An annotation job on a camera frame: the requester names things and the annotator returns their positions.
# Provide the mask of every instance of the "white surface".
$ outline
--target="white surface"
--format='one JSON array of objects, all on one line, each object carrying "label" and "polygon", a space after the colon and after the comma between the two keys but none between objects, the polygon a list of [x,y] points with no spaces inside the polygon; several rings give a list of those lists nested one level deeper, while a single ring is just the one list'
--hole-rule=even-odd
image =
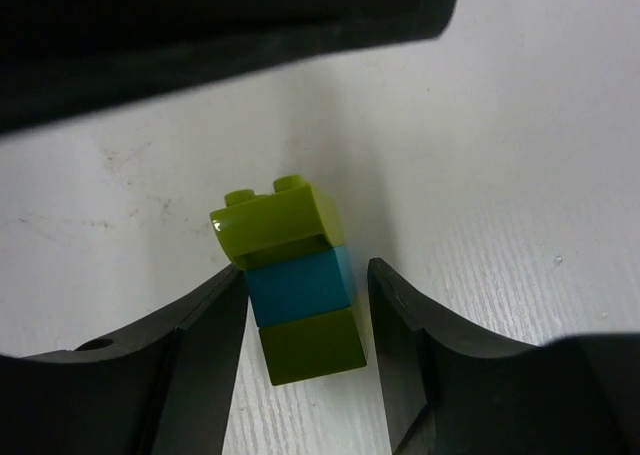
[{"label": "white surface", "polygon": [[[638,330],[638,0],[459,0],[444,37],[0,147],[0,349],[81,342],[220,270],[225,192],[299,171],[371,256],[530,342]],[[385,454],[375,361],[272,389],[247,326],[225,455]]]}]

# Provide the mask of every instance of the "black plastic part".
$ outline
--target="black plastic part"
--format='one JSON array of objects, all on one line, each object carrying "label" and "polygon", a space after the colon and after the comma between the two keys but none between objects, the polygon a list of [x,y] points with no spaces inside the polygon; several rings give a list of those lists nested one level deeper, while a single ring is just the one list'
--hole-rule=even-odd
[{"label": "black plastic part", "polygon": [[434,38],[456,0],[0,0],[0,133],[315,55]]},{"label": "black plastic part", "polygon": [[247,299],[227,268],[76,351],[0,356],[0,453],[220,453]]},{"label": "black plastic part", "polygon": [[533,347],[494,334],[369,264],[396,454],[640,453],[640,335]]}]

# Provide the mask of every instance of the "lego stud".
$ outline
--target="lego stud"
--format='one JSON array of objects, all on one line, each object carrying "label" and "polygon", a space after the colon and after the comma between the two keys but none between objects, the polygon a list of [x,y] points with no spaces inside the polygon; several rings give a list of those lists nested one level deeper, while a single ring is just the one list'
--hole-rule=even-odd
[{"label": "lego stud", "polygon": [[292,188],[304,187],[306,184],[307,181],[301,175],[287,175],[273,182],[273,189],[278,193]]},{"label": "lego stud", "polygon": [[236,190],[235,192],[227,193],[224,196],[224,203],[227,207],[231,207],[233,205],[238,205],[252,200],[255,196],[255,192],[249,188],[245,190]]}]

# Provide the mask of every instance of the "lime green lego brick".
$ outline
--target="lime green lego brick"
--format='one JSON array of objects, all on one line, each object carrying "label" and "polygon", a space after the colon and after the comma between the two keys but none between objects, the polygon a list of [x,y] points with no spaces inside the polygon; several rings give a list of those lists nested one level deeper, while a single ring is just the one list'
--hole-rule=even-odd
[{"label": "lime green lego brick", "polygon": [[250,270],[344,245],[331,197],[299,175],[273,186],[272,195],[231,192],[226,208],[211,212],[218,241],[234,265]]},{"label": "lime green lego brick", "polygon": [[366,366],[352,308],[260,329],[273,385]]}]

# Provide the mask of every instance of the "toy block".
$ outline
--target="toy block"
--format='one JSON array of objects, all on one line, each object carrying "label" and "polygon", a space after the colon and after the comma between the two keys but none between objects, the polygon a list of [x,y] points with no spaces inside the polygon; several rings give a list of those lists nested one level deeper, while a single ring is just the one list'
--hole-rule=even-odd
[{"label": "toy block", "polygon": [[275,193],[239,190],[225,196],[226,208],[211,223],[231,262],[251,270],[344,245],[331,197],[300,175],[273,182]]},{"label": "toy block", "polygon": [[355,281],[345,246],[245,272],[258,327],[351,306]]},{"label": "toy block", "polygon": [[261,328],[259,333],[272,385],[367,364],[352,308]]}]

